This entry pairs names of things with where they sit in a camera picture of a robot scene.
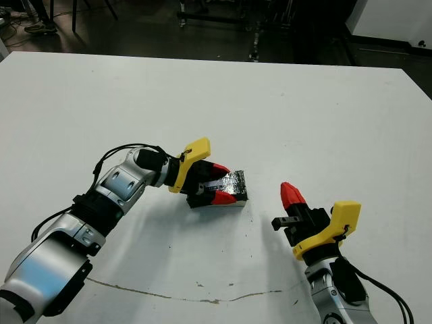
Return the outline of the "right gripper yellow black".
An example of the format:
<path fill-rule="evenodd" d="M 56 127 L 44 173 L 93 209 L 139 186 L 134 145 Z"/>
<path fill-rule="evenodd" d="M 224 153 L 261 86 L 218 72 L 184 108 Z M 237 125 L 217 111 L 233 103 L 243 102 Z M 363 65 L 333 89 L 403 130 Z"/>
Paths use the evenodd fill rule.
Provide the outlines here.
<path fill-rule="evenodd" d="M 299 189 L 288 182 L 281 183 L 280 196 L 287 215 L 276 217 L 271 225 L 275 231 L 283 229 L 299 261 L 336 257 L 342 240 L 356 229 L 361 210 L 358 202 L 336 202 L 328 215 L 323 208 L 309 208 Z"/>

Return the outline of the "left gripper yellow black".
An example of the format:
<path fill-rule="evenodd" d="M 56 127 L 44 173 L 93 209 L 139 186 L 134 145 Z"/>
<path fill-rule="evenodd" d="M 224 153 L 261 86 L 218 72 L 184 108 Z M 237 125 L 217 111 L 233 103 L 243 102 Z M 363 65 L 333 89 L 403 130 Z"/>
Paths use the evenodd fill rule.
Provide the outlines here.
<path fill-rule="evenodd" d="M 188 144 L 178 157 L 169 158 L 167 185 L 171 193 L 186 195 L 191 209 L 209 205 L 232 205 L 234 195 L 220 190 L 210 191 L 205 183 L 226 176 L 230 170 L 220 164 L 206 161 L 211 154 L 208 138 Z"/>

